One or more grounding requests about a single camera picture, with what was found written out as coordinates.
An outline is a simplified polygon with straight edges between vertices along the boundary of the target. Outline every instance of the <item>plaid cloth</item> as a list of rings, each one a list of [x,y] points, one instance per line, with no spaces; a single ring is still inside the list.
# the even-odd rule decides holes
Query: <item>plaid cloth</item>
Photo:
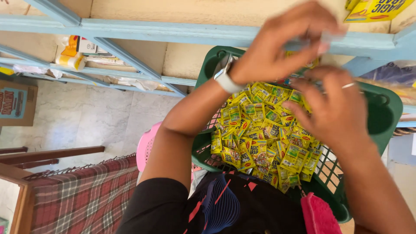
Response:
[[[136,187],[136,157],[31,180],[31,234],[112,234]]]

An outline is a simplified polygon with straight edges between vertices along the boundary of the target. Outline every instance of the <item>person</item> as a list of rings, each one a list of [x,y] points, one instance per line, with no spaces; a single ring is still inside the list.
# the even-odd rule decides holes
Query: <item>person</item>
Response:
[[[284,79],[329,49],[320,41],[323,31],[344,33],[317,2],[296,6],[267,20],[227,74],[237,85]],[[310,43],[284,58],[284,44],[295,37]],[[293,84],[313,114],[309,117],[294,102],[284,105],[336,154],[355,232],[416,233],[415,220],[369,136],[366,102],[353,78],[331,66],[318,66],[305,75],[322,81],[326,91],[324,96],[308,82]],[[299,204],[245,174],[207,174],[188,199],[193,140],[229,96],[217,80],[209,79],[167,114],[117,234],[306,233]]]

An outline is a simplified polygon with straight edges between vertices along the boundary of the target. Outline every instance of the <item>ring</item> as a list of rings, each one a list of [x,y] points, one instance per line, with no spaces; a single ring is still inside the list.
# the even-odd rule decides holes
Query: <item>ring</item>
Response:
[[[352,82],[352,83],[350,83],[350,84],[347,84],[347,85],[342,86],[341,88],[342,88],[342,89],[345,89],[345,88],[348,88],[348,87],[353,86],[354,84],[355,84],[355,83],[354,83],[354,82]]]

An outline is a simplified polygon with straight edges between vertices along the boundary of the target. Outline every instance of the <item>tile floor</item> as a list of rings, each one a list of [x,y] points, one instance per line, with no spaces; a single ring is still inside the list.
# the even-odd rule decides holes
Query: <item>tile floor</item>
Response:
[[[0,148],[29,152],[103,145],[103,153],[60,159],[40,172],[96,164],[134,153],[141,135],[162,121],[181,98],[38,80],[33,127],[3,127]]]

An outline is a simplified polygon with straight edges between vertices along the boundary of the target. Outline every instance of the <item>hand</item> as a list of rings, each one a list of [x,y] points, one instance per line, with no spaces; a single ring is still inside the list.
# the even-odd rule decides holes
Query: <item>hand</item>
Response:
[[[329,44],[320,42],[323,31],[334,35],[345,33],[335,17],[315,1],[270,18],[247,52],[233,65],[229,75],[238,84],[285,79],[329,49]],[[284,45],[295,37],[309,39],[310,44],[285,58]]]
[[[336,154],[356,152],[359,146],[374,144],[367,131],[367,104],[351,75],[333,66],[318,66],[305,73],[308,78],[321,80],[326,91],[324,96],[306,80],[292,83],[302,92],[312,109],[309,117],[295,102],[284,102],[300,124],[314,137],[327,144]]]

